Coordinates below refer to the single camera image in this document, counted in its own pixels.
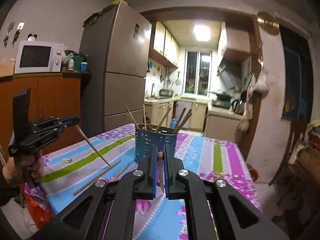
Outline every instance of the hand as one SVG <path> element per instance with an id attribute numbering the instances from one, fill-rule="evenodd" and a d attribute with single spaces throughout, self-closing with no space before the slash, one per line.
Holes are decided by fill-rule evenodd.
<path id="1" fill-rule="evenodd" d="M 35 182 L 40 181 L 43 177 L 43 163 L 41 159 L 42 151 L 38 151 L 35 155 L 17 155 L 16 157 L 10 157 L 6 166 L 2 168 L 2 173 L 6 181 L 13 187 L 20 183 L 26 182 L 22 177 L 22 168 L 31 166 L 31 177 Z"/>

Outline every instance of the yellow cloth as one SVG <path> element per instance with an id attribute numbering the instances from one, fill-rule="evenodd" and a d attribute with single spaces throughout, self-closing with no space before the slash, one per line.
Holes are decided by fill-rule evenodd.
<path id="1" fill-rule="evenodd" d="M 121 3 L 121 2 L 125 3 L 126 5 L 128 5 L 128 3 L 126 1 L 124 1 L 124 0 L 114 0 L 111 4 L 112 5 L 117 5 L 117 4 Z"/>
<path id="2" fill-rule="evenodd" d="M 308 124 L 308 130 L 311 130 L 314 127 L 320 126 L 320 119 L 314 120 Z"/>

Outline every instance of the upper cabinet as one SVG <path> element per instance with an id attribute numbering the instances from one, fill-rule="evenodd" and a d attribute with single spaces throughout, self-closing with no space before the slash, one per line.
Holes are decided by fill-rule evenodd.
<path id="1" fill-rule="evenodd" d="M 180 47 L 168 29 L 161 22 L 153 23 L 149 58 L 163 66 L 177 68 L 179 53 Z"/>
<path id="2" fill-rule="evenodd" d="M 250 57 L 249 33 L 244 30 L 230 28 L 223 22 L 218 44 L 218 63 L 220 64 L 222 59 L 243 63 L 248 57 Z"/>
<path id="3" fill-rule="evenodd" d="M 161 22 L 157 22 L 153 49 L 159 52 L 161 55 L 163 55 L 164 53 L 164 38 L 165 38 L 165 27 L 162 25 Z"/>

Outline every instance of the tablecloth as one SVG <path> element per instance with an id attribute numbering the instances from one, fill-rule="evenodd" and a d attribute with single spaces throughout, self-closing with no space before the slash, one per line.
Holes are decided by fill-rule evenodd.
<path id="1" fill-rule="evenodd" d="M 134 133 L 134 125 L 128 124 L 90 138 L 111 165 L 121 160 L 102 179 L 110 181 L 128 162 L 130 165 L 123 174 L 137 168 Z M 224 178 L 260 209 L 251 176 L 236 144 L 181 133 L 177 136 L 175 157 L 183 161 L 185 169 L 202 179 Z M 85 141 L 47 154 L 43 160 L 42 189 L 56 214 L 80 195 L 73 195 L 76 190 L 107 168 Z M 154 200 L 137 200 L 133 239 L 188 239 L 184 200 L 169 201 L 160 187 L 156 192 Z"/>

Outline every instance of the sink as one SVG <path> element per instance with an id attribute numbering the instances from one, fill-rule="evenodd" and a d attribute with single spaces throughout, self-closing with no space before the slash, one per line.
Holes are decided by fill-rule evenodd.
<path id="1" fill-rule="evenodd" d="M 147 97 L 146 99 L 153 99 L 153 100 L 161 100 L 161 99 L 171 99 L 170 97 Z"/>

